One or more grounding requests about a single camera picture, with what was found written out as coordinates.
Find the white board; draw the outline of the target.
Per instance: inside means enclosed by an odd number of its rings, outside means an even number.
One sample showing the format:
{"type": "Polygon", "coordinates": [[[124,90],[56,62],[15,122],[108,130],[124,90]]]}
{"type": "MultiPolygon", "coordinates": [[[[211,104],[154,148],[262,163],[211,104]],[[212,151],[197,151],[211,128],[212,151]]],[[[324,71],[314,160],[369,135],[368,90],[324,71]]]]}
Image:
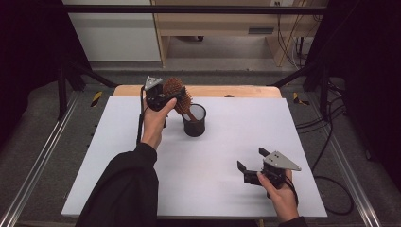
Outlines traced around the white board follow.
{"type": "MultiPolygon", "coordinates": [[[[279,151],[299,166],[292,181],[299,213],[323,218],[326,211],[283,98],[198,97],[206,110],[205,131],[190,137],[183,119],[170,113],[157,149],[159,218],[267,218],[275,212],[264,188],[246,184],[237,166],[263,165],[261,148],[279,151]]],[[[112,96],[71,188],[62,214],[78,217],[107,164],[132,150],[138,128],[140,99],[112,96]]]]}

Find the aluminium rail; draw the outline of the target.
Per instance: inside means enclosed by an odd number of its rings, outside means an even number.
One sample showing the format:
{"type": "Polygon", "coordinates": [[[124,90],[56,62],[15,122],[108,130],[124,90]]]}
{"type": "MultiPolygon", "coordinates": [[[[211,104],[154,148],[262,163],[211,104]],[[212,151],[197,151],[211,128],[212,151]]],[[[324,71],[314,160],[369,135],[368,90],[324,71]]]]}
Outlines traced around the aluminium rail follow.
{"type": "Polygon", "coordinates": [[[326,125],[323,124],[323,131],[326,136],[326,141],[322,152],[326,151],[327,148],[331,150],[348,192],[354,202],[354,206],[357,208],[365,227],[382,227],[375,209],[371,205],[365,190],[363,189],[355,171],[347,160],[347,157],[345,156],[345,153],[343,152],[340,143],[334,134],[332,116],[333,110],[331,105],[335,104],[335,101],[332,100],[328,104],[328,120],[324,120],[319,112],[320,98],[312,93],[307,93],[307,97],[309,98],[311,106],[313,107],[316,115],[326,122],[326,125]]]}
{"type": "Polygon", "coordinates": [[[41,149],[39,156],[27,174],[11,205],[5,214],[0,218],[0,227],[14,227],[14,225],[17,223],[17,220],[24,210],[37,182],[39,181],[49,158],[51,157],[61,138],[72,113],[76,109],[79,98],[80,92],[73,92],[71,94],[70,99],[67,102],[67,109],[64,116],[55,124],[52,132],[48,136],[43,148],[41,149]]]}

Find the person's right hand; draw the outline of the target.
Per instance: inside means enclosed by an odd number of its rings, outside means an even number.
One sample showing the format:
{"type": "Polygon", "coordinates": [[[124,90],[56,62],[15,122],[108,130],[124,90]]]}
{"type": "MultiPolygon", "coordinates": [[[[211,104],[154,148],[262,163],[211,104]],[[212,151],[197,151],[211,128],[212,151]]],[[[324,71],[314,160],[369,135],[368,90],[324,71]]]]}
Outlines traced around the person's right hand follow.
{"type": "Polygon", "coordinates": [[[299,217],[295,194],[288,185],[283,185],[280,189],[277,189],[261,172],[257,173],[257,177],[261,185],[270,195],[280,223],[291,221],[299,217]]]}

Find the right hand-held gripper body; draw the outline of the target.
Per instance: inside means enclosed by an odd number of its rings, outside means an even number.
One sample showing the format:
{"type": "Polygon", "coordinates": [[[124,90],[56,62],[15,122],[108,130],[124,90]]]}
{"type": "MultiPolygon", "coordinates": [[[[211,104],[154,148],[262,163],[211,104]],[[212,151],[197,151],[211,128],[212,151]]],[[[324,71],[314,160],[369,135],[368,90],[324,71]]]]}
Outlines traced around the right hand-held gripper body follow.
{"type": "Polygon", "coordinates": [[[270,180],[275,188],[279,189],[286,182],[287,169],[295,171],[302,170],[279,151],[270,152],[270,155],[263,157],[261,173],[270,180]]]}

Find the light wooden desk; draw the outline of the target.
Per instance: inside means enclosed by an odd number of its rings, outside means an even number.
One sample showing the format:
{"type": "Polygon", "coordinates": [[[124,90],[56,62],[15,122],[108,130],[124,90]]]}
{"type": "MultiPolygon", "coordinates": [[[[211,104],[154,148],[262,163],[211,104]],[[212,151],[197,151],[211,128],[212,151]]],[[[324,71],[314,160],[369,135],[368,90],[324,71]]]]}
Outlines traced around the light wooden desk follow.
{"type": "MultiPolygon", "coordinates": [[[[241,6],[270,7],[270,0],[150,0],[153,6],[241,6]]],[[[329,0],[295,0],[293,7],[325,7],[329,0]]],[[[313,37],[321,15],[263,14],[171,14],[154,15],[157,33],[173,36],[260,36],[267,41],[278,67],[290,59],[296,38],[313,37]]]]}

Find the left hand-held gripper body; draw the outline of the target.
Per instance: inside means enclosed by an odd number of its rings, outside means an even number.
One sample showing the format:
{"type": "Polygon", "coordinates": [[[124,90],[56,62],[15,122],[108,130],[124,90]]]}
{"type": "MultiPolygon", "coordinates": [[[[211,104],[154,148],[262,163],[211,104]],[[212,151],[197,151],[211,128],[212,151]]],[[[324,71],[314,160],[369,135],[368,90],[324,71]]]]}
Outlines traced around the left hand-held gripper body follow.
{"type": "Polygon", "coordinates": [[[160,111],[164,108],[174,95],[166,95],[162,79],[147,77],[145,82],[146,102],[153,111],[160,111]]]}

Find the black frame stand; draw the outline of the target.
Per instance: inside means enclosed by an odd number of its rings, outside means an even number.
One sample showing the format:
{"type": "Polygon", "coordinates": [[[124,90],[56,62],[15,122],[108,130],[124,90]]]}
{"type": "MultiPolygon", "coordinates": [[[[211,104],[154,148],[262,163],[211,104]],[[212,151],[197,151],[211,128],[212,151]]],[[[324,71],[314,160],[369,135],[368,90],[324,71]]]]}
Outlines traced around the black frame stand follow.
{"type": "Polygon", "coordinates": [[[324,120],[328,120],[328,83],[329,83],[329,70],[325,63],[317,63],[316,61],[306,65],[305,67],[297,70],[289,76],[280,79],[272,84],[273,87],[281,88],[291,81],[306,76],[303,88],[306,92],[315,91],[320,87],[320,104],[319,112],[324,120]]]}
{"type": "Polygon", "coordinates": [[[83,81],[81,77],[82,75],[88,76],[91,79],[94,79],[109,88],[116,88],[118,86],[117,83],[103,78],[98,73],[95,73],[92,69],[85,67],[75,61],[67,61],[65,63],[62,63],[57,71],[59,92],[59,120],[63,119],[67,113],[66,82],[70,83],[74,91],[83,91],[86,87],[86,83],[83,81]]]}

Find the brown wooden hairbrush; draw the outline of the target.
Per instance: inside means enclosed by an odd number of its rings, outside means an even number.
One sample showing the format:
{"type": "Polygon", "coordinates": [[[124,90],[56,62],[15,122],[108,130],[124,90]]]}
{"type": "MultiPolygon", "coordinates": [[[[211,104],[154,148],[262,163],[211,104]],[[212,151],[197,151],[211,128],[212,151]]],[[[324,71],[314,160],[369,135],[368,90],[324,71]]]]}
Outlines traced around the brown wooden hairbrush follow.
{"type": "MultiPolygon", "coordinates": [[[[164,92],[166,95],[172,95],[172,90],[174,88],[180,88],[183,86],[184,85],[180,79],[170,78],[164,84],[164,92]]],[[[187,92],[187,95],[184,98],[176,98],[176,99],[177,99],[177,102],[174,107],[176,112],[180,115],[188,114],[191,103],[192,103],[191,95],[187,92]]]]}

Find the person's left hand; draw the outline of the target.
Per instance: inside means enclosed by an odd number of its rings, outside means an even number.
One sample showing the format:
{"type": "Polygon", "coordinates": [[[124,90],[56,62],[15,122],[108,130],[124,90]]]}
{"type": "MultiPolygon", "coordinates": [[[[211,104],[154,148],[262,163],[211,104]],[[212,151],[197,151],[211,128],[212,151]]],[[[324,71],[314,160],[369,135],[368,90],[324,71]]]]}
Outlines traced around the person's left hand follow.
{"type": "Polygon", "coordinates": [[[172,98],[160,111],[155,112],[144,103],[144,124],[141,142],[157,149],[162,141],[162,131],[165,120],[177,103],[176,98],[172,98]]]}

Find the black curtain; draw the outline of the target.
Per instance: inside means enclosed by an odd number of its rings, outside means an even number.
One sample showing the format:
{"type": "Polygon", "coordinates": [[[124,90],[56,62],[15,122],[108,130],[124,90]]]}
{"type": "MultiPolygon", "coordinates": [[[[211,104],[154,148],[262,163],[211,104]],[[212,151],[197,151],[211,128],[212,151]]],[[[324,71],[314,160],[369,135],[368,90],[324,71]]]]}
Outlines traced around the black curtain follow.
{"type": "Polygon", "coordinates": [[[330,40],[328,73],[367,149],[401,191],[401,0],[328,0],[309,58],[330,40]]]}
{"type": "Polygon", "coordinates": [[[31,91],[57,79],[64,60],[91,67],[62,0],[0,0],[0,145],[31,91]]]}

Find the white cabinet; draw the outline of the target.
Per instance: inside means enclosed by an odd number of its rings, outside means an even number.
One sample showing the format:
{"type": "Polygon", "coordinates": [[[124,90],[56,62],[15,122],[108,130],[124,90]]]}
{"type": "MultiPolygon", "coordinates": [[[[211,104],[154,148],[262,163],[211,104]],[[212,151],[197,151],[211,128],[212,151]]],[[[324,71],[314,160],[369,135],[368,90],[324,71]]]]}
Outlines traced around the white cabinet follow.
{"type": "Polygon", "coordinates": [[[160,61],[151,13],[70,13],[90,62],[160,61]]]}

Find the black mesh cup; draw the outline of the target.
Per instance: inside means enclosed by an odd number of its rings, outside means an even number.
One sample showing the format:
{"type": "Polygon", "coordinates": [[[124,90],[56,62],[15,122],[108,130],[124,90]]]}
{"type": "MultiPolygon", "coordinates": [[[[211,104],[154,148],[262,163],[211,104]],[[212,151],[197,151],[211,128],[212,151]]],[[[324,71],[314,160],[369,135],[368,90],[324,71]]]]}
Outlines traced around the black mesh cup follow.
{"type": "Polygon", "coordinates": [[[191,137],[199,137],[205,132],[206,110],[200,104],[193,103],[189,113],[183,115],[184,132],[191,137]]]}

